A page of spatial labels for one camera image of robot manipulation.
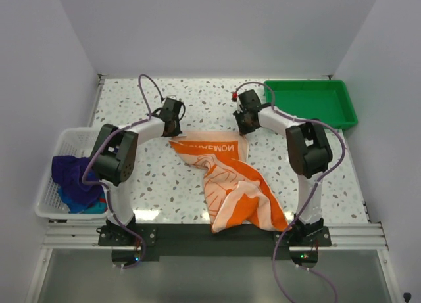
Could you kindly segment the orange Doraemon towel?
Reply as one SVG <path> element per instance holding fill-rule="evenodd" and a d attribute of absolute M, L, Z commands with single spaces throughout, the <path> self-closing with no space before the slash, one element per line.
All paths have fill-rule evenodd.
<path fill-rule="evenodd" d="M 170 145 L 184 163 L 205 171 L 203 191 L 211 231 L 249 222 L 284 231 L 288 222 L 262 174 L 247 163 L 249 143 L 234 131 L 188 131 Z"/>

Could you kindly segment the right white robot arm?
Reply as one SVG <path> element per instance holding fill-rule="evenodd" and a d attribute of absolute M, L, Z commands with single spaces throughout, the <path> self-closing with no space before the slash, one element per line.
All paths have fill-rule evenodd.
<path fill-rule="evenodd" d="M 309 245 L 324 226 L 318 178 L 328 170 L 333 158 L 324 127 L 314 120 L 282 112 L 270 103 L 261 103 L 254 90 L 233 93 L 232 101 L 237 104 L 234 116 L 240 134 L 266 128 L 286 139 L 288 161 L 298 177 L 293 238 L 299 245 Z"/>

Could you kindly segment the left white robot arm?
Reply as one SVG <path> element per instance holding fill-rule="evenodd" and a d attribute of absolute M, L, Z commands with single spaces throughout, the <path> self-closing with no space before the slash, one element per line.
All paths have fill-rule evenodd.
<path fill-rule="evenodd" d="M 102 186 L 107 221 L 116 226 L 113 237 L 121 245 L 130 245 L 137 237 L 136 228 L 130 225 L 135 220 L 134 211 L 124 193 L 124 182 L 135 168 L 137 148 L 155 138 L 181 135 L 180 121 L 185 113 L 182 101 L 167 97 L 146 119 L 121 128 L 105 124 L 99 130 L 82 182 Z"/>

